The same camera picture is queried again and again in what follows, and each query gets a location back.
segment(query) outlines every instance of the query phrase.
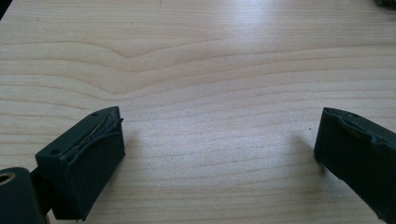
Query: wood grain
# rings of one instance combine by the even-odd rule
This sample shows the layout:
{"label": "wood grain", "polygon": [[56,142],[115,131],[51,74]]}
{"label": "wood grain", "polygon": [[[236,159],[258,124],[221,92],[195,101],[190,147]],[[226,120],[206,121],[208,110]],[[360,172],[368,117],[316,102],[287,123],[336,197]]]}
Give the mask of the wood grain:
{"label": "wood grain", "polygon": [[370,0],[15,0],[0,22],[1,169],[120,106],[87,224],[381,223],[313,146],[322,107],[396,131],[395,103],[396,14]]}

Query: light wood surface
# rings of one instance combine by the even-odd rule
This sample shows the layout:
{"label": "light wood surface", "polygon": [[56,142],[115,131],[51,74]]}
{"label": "light wood surface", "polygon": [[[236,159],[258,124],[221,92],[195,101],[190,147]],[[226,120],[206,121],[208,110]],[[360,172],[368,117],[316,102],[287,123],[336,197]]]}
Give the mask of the light wood surface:
{"label": "light wood surface", "polygon": [[0,21],[0,169],[120,106],[87,224],[382,223],[313,146],[322,107],[396,131],[395,103],[396,13],[371,0],[14,0]]}

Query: black object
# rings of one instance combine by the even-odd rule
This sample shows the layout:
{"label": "black object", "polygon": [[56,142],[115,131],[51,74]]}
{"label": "black object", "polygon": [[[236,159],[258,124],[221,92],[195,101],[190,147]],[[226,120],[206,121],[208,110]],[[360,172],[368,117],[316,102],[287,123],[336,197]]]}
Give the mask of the black object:
{"label": "black object", "polygon": [[1,0],[0,1],[0,20],[3,18],[6,13],[9,5],[11,5],[12,0]]}
{"label": "black object", "polygon": [[324,108],[315,158],[387,223],[396,223],[396,133],[343,110]]}
{"label": "black object", "polygon": [[381,7],[387,7],[389,9],[396,9],[395,0],[375,0],[376,4]]}
{"label": "black object", "polygon": [[0,223],[82,219],[125,155],[117,106],[96,111],[39,151],[37,168],[0,171]]}

